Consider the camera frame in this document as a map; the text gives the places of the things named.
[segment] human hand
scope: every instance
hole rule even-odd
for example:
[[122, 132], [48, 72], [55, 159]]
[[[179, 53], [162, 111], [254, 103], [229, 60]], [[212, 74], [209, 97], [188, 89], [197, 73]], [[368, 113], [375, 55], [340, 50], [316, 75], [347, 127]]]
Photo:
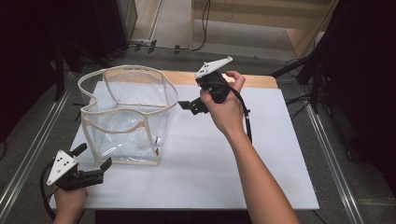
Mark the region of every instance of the human hand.
[[[230, 83], [236, 91], [240, 92], [245, 83], [245, 77], [236, 71], [228, 71], [225, 73], [228, 77], [233, 77], [235, 82]], [[206, 105], [218, 129], [226, 136], [230, 132], [243, 131], [243, 109], [241, 103], [232, 91], [222, 104], [216, 104], [206, 90], [201, 90], [201, 101]]]
[[56, 218], [54, 223], [76, 223], [89, 192], [83, 189], [55, 192]]

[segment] transparent plastic bag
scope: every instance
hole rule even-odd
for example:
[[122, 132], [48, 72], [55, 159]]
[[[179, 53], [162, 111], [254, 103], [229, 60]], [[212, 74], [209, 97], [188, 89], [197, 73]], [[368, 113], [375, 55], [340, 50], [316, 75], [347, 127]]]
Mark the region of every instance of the transparent plastic bag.
[[86, 106], [81, 125], [96, 161], [159, 164], [177, 90], [161, 72], [124, 65], [78, 81]]

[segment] metal rail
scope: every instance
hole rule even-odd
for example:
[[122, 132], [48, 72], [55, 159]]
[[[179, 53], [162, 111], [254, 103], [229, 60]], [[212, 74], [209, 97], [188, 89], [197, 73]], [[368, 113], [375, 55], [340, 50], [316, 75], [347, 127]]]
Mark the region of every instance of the metal rail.
[[58, 119], [62, 109], [64, 108], [64, 103], [66, 102], [69, 93], [70, 86], [74, 81], [73, 73], [69, 73], [66, 79], [66, 90], [64, 95], [59, 99], [58, 102], [54, 103], [51, 107], [49, 114], [47, 115], [45, 121], [41, 125], [40, 130], [35, 136], [35, 140], [26, 152], [17, 172], [12, 177], [11, 181], [6, 186], [0, 198], [0, 223], [4, 223], [10, 212], [12, 205], [17, 200], [19, 193], [23, 187], [24, 182], [29, 176], [32, 168], [43, 148], [46, 140], [52, 130], [52, 127], [56, 120]]
[[330, 144], [329, 138], [327, 137], [327, 134], [324, 131], [323, 125], [320, 121], [319, 114], [316, 114], [310, 105], [306, 110], [308, 112], [309, 118], [311, 119], [315, 132], [317, 133], [320, 146], [323, 150], [326, 162], [329, 165], [335, 186], [340, 193], [340, 197], [346, 209], [346, 214], [349, 218], [349, 221], [353, 224], [363, 224], [364, 221], [362, 219], [361, 212], [347, 183], [347, 179], [344, 176], [344, 172], [342, 171], [341, 166], [335, 157], [335, 154], [332, 150], [332, 145]]

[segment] black curtain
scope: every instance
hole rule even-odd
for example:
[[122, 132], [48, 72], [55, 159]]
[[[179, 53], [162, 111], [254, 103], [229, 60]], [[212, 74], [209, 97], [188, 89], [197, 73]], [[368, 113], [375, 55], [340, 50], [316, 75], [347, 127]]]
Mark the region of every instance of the black curtain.
[[320, 53], [329, 94], [357, 132], [348, 145], [396, 195], [396, 2], [339, 4], [349, 11]]
[[0, 3], [0, 142], [55, 81], [45, 15], [43, 1]]

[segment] forearm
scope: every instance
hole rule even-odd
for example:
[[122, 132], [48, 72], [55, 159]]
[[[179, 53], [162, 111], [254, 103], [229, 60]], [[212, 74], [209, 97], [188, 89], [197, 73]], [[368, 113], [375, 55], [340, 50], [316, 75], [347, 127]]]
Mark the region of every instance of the forearm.
[[298, 223], [288, 199], [243, 130], [225, 134], [235, 155], [253, 223]]
[[76, 223], [78, 217], [76, 215], [71, 215], [67, 213], [57, 213], [54, 224], [74, 224]]

